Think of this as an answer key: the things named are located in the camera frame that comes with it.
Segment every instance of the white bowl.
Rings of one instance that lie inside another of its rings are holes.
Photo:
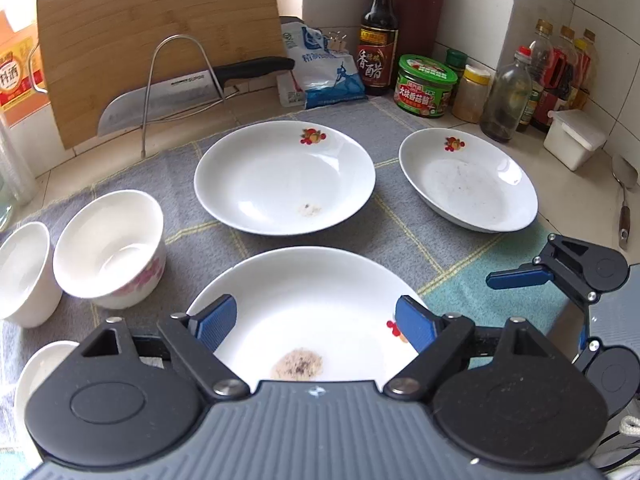
[[[164,217],[151,195],[108,193],[65,227],[53,255],[60,286],[76,298],[120,309],[144,300],[164,272]]]
[[[304,348],[322,358],[319,381],[375,380],[379,388],[417,355],[387,322],[403,280],[357,254],[292,247],[253,256],[220,274],[187,313],[222,294],[238,304],[236,325],[214,354],[255,390],[285,354]]]
[[[40,222],[16,229],[0,247],[0,319],[24,328],[43,324],[62,289],[52,266],[49,230]]]
[[[21,451],[31,468],[36,468],[42,462],[40,454],[31,439],[27,427],[24,424],[24,409],[33,392],[40,386],[44,379],[49,377],[53,370],[71,354],[78,346],[74,341],[54,341],[43,346],[24,365],[20,378],[15,385],[14,396],[14,422],[20,442]]]
[[[538,197],[529,177],[486,140],[428,128],[408,136],[398,156],[423,200],[454,224],[501,233],[523,229],[536,218]]]
[[[373,162],[355,140],[301,121],[252,124],[229,134],[205,153],[194,176],[196,196],[212,216],[273,236],[346,220],[375,182]]]

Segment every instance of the bowl with pink flower pattern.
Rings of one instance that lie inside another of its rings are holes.
[[[164,272],[164,216],[151,195],[114,191],[82,208],[53,254],[60,287],[76,298],[121,309],[144,300]]]

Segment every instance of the white container lid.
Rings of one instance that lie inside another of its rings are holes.
[[[589,152],[594,152],[607,140],[607,134],[581,110],[550,110],[548,116],[561,121],[562,129]]]

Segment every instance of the cutting board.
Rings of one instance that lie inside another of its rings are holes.
[[[146,86],[164,38],[189,34],[213,66],[284,56],[276,0],[37,0],[38,34],[60,138],[71,148],[96,134],[101,113]],[[197,46],[160,51],[154,81],[206,69]]]

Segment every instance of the red knife block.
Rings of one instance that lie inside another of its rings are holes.
[[[399,23],[392,79],[394,86],[398,74],[398,59],[402,54],[431,55],[442,2],[443,0],[394,0],[394,13]]]

